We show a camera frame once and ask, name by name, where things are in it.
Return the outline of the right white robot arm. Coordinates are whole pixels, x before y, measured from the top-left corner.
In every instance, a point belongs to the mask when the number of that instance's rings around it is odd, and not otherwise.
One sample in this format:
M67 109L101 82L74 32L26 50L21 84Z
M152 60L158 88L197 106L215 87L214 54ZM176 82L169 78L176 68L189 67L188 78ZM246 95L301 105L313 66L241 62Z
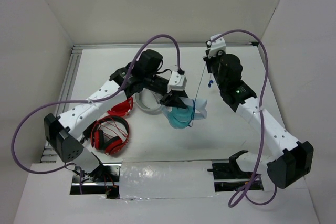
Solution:
M205 51L203 60L212 74L220 96L230 108L264 137L274 160L267 163L270 180L285 189L311 171L314 148L310 142L299 141L259 104L261 97L242 80L240 59L220 49L211 54Z

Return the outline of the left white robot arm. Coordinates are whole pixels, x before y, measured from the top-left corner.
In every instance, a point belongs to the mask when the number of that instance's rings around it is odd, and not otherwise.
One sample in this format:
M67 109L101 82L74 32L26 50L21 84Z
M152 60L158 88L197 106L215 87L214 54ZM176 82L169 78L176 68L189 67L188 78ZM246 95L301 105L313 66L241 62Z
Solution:
M162 61L161 54L148 49L117 69L102 87L71 110L58 116L51 113L45 116L45 136L59 158L80 167L91 181L99 181L104 172L102 162L78 141L94 121L143 89L161 95L160 103L166 107L185 109L187 106L182 101L187 96L184 71L173 71L169 79L160 77L158 69Z

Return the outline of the teal cat-ear headphones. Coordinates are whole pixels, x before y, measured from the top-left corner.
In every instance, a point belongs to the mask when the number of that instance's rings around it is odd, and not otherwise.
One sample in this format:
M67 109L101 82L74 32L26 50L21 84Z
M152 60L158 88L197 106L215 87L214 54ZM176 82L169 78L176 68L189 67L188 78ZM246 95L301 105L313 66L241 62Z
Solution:
M162 106L162 113L168 119L171 127L175 129L184 129L191 127L194 120L207 118L206 99L182 98L182 101L187 105L186 109L168 109L166 106Z

